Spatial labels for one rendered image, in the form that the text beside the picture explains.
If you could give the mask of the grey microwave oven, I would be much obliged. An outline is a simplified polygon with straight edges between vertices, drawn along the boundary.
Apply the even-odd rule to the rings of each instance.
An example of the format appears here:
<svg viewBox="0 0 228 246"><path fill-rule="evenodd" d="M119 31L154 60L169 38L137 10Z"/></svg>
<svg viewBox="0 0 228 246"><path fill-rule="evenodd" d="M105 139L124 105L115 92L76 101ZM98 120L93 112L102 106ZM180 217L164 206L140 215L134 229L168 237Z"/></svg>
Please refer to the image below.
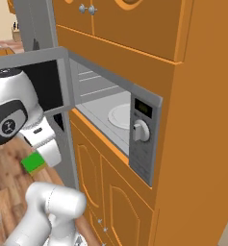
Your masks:
<svg viewBox="0 0 228 246"><path fill-rule="evenodd" d="M163 98L87 59L70 52L78 64L79 78L73 83L76 109L129 159L129 166L148 184L153 184L156 148ZM120 129L108 120L111 109L130 105L130 128ZM134 141L136 120L143 120L150 132L147 141Z"/></svg>

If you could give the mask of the wide orange upper cupboard door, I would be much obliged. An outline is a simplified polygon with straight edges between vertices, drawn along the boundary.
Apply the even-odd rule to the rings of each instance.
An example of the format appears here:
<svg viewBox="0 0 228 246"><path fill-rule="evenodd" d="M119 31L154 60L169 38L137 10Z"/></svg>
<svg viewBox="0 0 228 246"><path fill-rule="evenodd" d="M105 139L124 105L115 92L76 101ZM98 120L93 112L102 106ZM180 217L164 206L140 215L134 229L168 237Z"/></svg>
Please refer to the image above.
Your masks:
<svg viewBox="0 0 228 246"><path fill-rule="evenodd" d="M183 0L93 0L97 37L175 60Z"/></svg>

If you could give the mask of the wide orange lower cupboard door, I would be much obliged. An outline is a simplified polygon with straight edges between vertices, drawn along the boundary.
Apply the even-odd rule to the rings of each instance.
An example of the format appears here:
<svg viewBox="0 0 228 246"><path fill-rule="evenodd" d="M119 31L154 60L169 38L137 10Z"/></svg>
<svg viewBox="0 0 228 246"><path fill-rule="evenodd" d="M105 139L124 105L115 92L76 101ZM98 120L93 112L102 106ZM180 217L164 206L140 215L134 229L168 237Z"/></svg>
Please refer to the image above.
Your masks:
<svg viewBox="0 0 228 246"><path fill-rule="evenodd" d="M122 161L102 162L105 227L114 246L151 246L152 210L141 197L147 185Z"/></svg>

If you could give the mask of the beige knife block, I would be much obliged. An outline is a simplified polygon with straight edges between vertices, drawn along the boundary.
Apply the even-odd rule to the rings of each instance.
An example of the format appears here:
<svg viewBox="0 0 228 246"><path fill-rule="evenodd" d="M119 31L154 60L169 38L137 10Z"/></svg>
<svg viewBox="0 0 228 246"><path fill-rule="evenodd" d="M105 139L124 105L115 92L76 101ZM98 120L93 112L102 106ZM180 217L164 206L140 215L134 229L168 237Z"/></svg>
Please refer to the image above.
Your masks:
<svg viewBox="0 0 228 246"><path fill-rule="evenodd" d="M12 35L13 35L13 40L14 41L20 41L21 40L21 34L20 34L20 31L19 31L19 25L18 25L17 22L13 23Z"/></svg>

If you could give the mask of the tall orange cabinet housing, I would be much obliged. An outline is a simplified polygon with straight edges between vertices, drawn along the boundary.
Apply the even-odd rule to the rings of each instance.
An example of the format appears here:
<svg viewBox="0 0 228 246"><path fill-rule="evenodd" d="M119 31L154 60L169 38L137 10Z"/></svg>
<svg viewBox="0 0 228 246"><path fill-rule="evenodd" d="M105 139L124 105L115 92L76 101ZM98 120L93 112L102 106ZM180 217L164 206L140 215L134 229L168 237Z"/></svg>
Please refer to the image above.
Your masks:
<svg viewBox="0 0 228 246"><path fill-rule="evenodd" d="M163 98L153 184L80 111L74 124L104 157L122 161L147 185L139 191L154 210L151 246L228 244L228 0L183 0L175 60L168 60L56 24L58 42ZM90 244L114 246L89 205Z"/></svg>

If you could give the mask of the grey microwave door, black window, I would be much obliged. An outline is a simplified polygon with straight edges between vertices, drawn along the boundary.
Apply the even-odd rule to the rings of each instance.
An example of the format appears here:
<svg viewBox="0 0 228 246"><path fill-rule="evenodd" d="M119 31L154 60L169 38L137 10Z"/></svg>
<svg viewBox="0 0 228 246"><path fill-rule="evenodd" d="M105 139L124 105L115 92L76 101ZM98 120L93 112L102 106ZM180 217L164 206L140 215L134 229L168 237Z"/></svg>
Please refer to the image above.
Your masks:
<svg viewBox="0 0 228 246"><path fill-rule="evenodd" d="M48 48L0 57L0 68L22 69L31 80L47 115L71 110L75 103L68 52Z"/></svg>

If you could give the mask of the narrow orange cupboard door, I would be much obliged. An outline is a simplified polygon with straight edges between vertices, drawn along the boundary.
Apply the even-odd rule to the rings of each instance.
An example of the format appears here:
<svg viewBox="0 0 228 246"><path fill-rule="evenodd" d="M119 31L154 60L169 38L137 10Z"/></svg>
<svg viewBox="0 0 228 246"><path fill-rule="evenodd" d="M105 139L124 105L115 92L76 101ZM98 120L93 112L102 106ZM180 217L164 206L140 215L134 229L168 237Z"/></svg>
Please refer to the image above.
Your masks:
<svg viewBox="0 0 228 246"><path fill-rule="evenodd" d="M100 153L83 135L71 124L75 158L77 162L80 188L88 198L88 205L92 213L104 222L103 195L101 187Z"/></svg>
<svg viewBox="0 0 228 246"><path fill-rule="evenodd" d="M89 11L79 12L81 4L88 8L91 3L92 0L53 0L56 24L91 35L92 24Z"/></svg>

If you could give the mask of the white microwave turntable plate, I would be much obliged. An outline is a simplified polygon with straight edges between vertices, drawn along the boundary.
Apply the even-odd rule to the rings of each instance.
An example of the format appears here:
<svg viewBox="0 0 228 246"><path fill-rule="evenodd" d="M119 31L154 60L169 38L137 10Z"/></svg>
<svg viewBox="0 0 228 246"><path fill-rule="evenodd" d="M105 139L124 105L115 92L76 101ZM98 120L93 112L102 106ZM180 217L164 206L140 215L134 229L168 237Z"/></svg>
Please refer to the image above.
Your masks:
<svg viewBox="0 0 228 246"><path fill-rule="evenodd" d="M122 104L109 111L108 120L116 127L124 130L130 128L130 105Z"/></svg>

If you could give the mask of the narrow orange upper cupboard door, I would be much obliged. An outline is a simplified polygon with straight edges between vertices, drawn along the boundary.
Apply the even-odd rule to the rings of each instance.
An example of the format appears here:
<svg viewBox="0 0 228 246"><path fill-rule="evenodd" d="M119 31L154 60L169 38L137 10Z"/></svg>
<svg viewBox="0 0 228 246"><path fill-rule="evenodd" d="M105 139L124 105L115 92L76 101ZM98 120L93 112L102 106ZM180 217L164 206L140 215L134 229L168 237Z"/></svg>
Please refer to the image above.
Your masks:
<svg viewBox="0 0 228 246"><path fill-rule="evenodd" d="M81 4L88 8L91 3L92 0L53 0L56 24L91 35L92 24L89 11L79 12Z"/></svg>

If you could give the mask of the green and yellow sponge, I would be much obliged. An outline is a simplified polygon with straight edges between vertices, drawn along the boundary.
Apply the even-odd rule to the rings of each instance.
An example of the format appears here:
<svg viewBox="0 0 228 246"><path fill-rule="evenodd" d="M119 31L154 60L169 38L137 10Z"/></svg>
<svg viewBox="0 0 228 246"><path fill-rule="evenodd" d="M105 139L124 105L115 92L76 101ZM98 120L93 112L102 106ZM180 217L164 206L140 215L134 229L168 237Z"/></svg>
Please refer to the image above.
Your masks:
<svg viewBox="0 0 228 246"><path fill-rule="evenodd" d="M30 175L35 175L45 166L45 160L39 152L33 152L27 158L23 159L21 164Z"/></svg>

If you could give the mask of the white microwave dial knob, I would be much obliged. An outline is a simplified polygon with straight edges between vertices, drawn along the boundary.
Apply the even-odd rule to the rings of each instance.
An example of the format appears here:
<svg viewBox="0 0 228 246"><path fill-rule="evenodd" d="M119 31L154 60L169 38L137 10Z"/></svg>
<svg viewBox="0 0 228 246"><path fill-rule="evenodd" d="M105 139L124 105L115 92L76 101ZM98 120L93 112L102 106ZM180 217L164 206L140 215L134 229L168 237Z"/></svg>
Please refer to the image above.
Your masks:
<svg viewBox="0 0 228 246"><path fill-rule="evenodd" d="M150 132L147 124L141 120L138 119L134 123L134 130L133 130L133 140L134 141L147 141L150 137Z"/></svg>

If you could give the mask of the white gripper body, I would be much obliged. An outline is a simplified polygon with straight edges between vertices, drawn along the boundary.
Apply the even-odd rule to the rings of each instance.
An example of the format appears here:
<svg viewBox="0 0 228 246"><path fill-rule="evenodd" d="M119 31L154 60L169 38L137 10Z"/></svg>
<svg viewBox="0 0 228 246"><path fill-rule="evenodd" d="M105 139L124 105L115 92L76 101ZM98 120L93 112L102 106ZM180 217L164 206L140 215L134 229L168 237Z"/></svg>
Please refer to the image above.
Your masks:
<svg viewBox="0 0 228 246"><path fill-rule="evenodd" d="M38 152L50 167L54 167L62 161L62 156L55 139L38 147Z"/></svg>

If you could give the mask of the narrow orange lower cupboard door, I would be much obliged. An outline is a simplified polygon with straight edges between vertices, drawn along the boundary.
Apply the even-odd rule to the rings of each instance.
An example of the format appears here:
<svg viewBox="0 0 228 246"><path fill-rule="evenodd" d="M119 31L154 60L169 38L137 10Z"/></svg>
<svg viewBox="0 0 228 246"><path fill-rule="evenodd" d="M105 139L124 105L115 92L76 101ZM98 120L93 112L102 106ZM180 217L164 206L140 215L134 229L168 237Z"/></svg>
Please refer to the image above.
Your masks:
<svg viewBox="0 0 228 246"><path fill-rule="evenodd" d="M100 153L83 135L71 124L75 158L77 162L80 188L88 198L88 205L92 213L104 222L103 195L101 187Z"/></svg>

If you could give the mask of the wide orange cupboard door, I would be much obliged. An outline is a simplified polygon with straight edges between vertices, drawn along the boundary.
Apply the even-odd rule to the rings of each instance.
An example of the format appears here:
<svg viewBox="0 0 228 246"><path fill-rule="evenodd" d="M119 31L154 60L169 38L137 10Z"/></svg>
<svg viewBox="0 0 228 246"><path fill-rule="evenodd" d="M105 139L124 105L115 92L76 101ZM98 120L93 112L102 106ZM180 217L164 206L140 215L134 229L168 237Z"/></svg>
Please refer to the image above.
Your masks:
<svg viewBox="0 0 228 246"><path fill-rule="evenodd" d="M97 37L175 60L183 0L93 0Z"/></svg>
<svg viewBox="0 0 228 246"><path fill-rule="evenodd" d="M102 162L105 227L114 246L151 246L152 210L141 197L147 185L122 161Z"/></svg>

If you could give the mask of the distant orange counter cupboards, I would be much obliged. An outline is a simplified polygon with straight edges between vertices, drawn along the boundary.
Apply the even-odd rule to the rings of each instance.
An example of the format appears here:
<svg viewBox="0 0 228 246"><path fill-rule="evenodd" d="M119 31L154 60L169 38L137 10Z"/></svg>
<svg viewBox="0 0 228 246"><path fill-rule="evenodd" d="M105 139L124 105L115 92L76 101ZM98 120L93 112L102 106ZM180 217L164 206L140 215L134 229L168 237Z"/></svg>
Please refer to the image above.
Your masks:
<svg viewBox="0 0 228 246"><path fill-rule="evenodd" d="M24 48L21 41L0 40L0 56L23 53Z"/></svg>

